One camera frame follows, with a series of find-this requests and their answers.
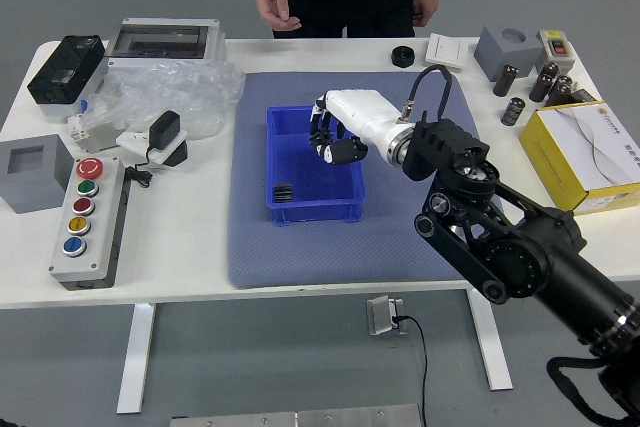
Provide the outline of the person's left hand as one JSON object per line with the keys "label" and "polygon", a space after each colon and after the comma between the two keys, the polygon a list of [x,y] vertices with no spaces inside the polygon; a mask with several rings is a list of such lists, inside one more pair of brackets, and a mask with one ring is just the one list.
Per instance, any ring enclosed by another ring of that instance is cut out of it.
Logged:
{"label": "person's left hand", "polygon": [[439,7],[440,0],[413,0],[413,26],[425,27]]}

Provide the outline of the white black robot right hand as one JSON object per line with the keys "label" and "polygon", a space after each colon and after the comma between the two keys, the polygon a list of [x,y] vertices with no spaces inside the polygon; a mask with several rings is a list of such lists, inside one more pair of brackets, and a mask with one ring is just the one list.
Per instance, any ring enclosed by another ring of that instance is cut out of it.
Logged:
{"label": "white black robot right hand", "polygon": [[310,143],[328,164],[360,161],[374,146],[399,167],[413,132],[413,125],[399,118],[398,109],[376,90],[330,90],[312,107]]}

